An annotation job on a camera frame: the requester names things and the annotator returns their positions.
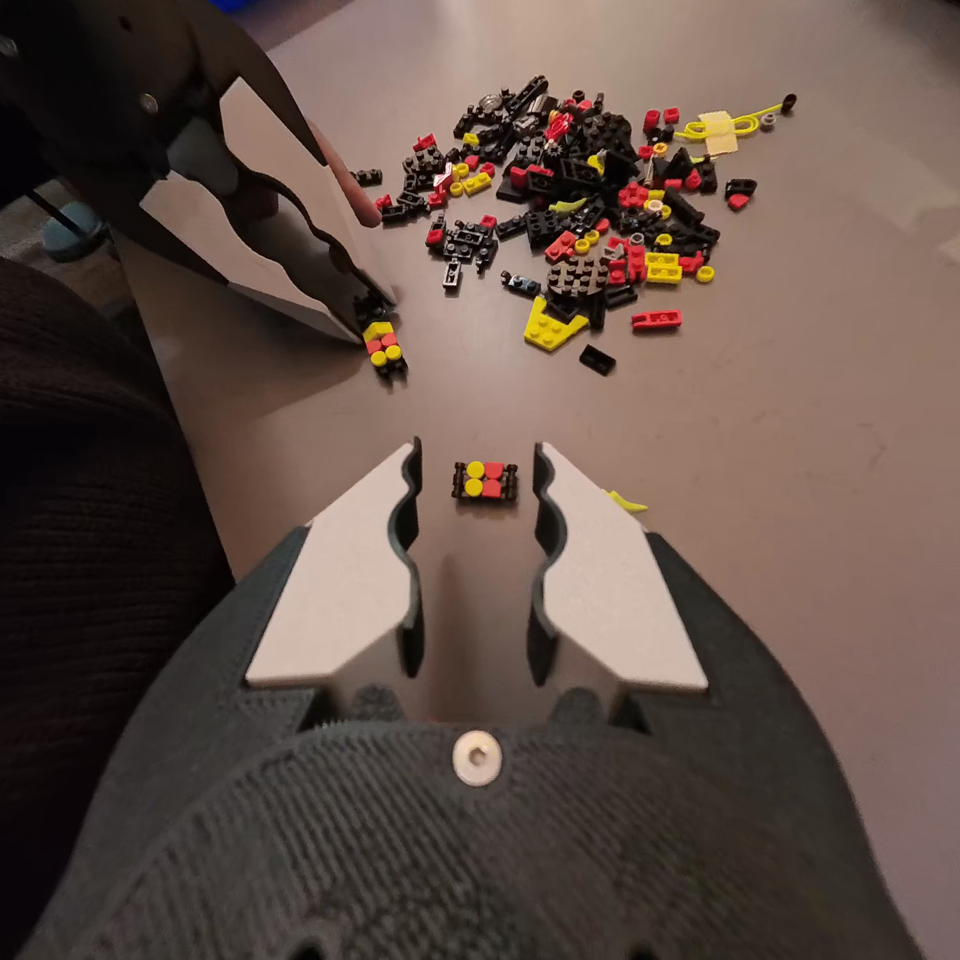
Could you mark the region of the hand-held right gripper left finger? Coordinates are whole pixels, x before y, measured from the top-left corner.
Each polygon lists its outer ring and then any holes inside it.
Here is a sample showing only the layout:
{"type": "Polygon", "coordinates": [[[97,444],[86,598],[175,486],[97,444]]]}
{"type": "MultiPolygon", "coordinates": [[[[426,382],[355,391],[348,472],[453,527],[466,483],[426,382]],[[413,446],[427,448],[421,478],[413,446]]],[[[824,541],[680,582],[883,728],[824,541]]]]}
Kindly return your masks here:
{"type": "Polygon", "coordinates": [[[425,655],[419,570],[419,438],[317,514],[246,668],[258,690],[402,686],[425,655]]]}

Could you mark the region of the pile of lego pieces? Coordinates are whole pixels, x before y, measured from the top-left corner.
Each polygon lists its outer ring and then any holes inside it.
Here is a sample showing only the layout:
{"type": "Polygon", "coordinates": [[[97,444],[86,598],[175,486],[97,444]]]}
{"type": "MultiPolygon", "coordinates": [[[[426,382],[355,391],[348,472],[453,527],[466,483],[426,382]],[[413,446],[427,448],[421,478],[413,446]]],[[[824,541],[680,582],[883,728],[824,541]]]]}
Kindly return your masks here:
{"type": "Polygon", "coordinates": [[[449,150],[432,132],[419,136],[402,161],[401,190],[374,206],[384,227],[430,216],[425,246],[443,264],[449,295],[466,268],[482,277],[504,242],[524,237],[545,277],[504,270],[501,285],[532,304],[524,342],[553,354],[581,331],[604,330],[608,313],[636,304],[644,286],[714,280],[721,232],[697,203],[720,196],[733,213],[749,206],[758,181],[721,184],[717,160],[773,131],[797,101],[789,93],[765,110],[714,110],[684,126],[678,107],[652,109],[635,143],[602,92],[555,97],[534,75],[468,105],[449,150]]]}

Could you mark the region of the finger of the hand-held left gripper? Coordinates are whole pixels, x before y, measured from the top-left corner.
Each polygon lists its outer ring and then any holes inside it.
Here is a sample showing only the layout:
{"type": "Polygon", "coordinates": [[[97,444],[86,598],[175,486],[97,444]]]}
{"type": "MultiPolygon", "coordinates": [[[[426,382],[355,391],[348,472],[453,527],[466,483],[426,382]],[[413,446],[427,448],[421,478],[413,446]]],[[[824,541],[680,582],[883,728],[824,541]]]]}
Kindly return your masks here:
{"type": "Polygon", "coordinates": [[[150,187],[140,208],[223,276],[233,292],[323,335],[361,344],[359,333],[302,291],[279,263],[250,248],[234,231],[219,199],[199,182],[173,172],[150,187]]]}
{"type": "Polygon", "coordinates": [[[240,77],[222,94],[221,118],[234,160],[286,197],[310,232],[341,252],[357,280],[395,306],[389,276],[311,131],[295,132],[240,77]]]}

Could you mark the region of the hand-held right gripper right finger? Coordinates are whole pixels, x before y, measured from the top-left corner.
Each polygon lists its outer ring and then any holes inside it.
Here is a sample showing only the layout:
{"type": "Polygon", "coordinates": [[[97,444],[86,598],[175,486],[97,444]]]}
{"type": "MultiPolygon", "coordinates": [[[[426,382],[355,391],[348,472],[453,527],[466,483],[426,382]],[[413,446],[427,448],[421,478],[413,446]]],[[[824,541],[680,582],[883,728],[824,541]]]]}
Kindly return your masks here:
{"type": "Polygon", "coordinates": [[[639,514],[622,510],[553,444],[534,447],[534,573],[527,663],[562,694],[709,689],[639,514]]]}

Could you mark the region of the long black lego assembly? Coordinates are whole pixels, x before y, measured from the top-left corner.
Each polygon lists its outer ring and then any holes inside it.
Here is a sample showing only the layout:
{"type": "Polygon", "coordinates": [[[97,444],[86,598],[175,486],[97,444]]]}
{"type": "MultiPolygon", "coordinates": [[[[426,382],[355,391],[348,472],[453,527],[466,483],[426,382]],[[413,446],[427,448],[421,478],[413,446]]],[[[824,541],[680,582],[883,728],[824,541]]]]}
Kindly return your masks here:
{"type": "Polygon", "coordinates": [[[352,306],[369,362],[378,378],[383,381],[406,378],[409,367],[390,319],[392,307],[376,293],[355,294],[352,306]]]}

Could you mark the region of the person's left hand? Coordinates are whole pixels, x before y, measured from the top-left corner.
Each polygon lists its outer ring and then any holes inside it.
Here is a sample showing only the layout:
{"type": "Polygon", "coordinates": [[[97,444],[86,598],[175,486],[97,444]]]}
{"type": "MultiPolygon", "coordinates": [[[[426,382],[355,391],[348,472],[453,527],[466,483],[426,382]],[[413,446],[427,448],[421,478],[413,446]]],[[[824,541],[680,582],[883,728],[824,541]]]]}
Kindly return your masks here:
{"type": "Polygon", "coordinates": [[[325,138],[318,126],[311,120],[308,120],[307,124],[327,166],[342,189],[342,193],[352,208],[358,222],[367,229],[379,227],[381,225],[379,208],[377,208],[375,203],[365,193],[363,187],[342,161],[337,151],[333,149],[329,140],[325,138]]]}

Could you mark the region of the teal round object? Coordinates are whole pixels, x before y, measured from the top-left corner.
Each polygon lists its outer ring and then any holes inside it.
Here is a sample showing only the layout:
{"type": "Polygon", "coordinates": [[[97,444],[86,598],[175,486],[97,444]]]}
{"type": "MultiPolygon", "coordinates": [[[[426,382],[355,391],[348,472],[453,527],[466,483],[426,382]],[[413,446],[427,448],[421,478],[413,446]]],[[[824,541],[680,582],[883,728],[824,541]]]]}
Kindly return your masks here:
{"type": "Polygon", "coordinates": [[[107,225],[86,203],[71,200],[60,208],[48,205],[50,219],[42,228],[44,253],[58,263],[83,259],[96,252],[107,237],[107,225]]]}

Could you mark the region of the short black lego assembly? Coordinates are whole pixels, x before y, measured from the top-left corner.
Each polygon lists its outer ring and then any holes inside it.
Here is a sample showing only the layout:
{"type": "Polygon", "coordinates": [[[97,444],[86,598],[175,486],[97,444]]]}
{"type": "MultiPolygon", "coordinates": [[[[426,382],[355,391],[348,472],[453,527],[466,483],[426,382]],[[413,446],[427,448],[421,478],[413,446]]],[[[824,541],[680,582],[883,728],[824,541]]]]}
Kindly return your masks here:
{"type": "Polygon", "coordinates": [[[519,467],[512,462],[455,462],[451,498],[513,503],[519,495],[519,467]]]}

